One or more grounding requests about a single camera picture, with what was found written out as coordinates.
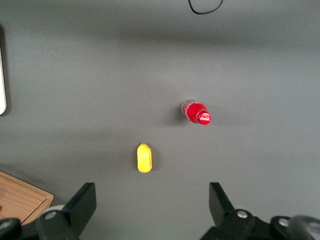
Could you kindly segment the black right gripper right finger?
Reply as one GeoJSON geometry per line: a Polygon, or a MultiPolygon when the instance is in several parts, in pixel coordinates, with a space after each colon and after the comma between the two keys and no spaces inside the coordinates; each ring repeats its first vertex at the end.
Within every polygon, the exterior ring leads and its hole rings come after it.
{"type": "Polygon", "coordinates": [[[208,205],[214,226],[202,240],[318,240],[320,220],[311,216],[274,216],[262,221],[244,209],[236,209],[218,182],[209,184],[208,205]]]}

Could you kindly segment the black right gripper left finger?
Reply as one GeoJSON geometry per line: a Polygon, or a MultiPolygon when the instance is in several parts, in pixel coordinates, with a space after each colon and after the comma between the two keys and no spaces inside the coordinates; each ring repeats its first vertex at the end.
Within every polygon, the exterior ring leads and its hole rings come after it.
{"type": "Polygon", "coordinates": [[[18,218],[0,220],[2,240],[78,240],[97,208],[96,185],[85,183],[61,210],[50,210],[22,225],[18,218]]]}

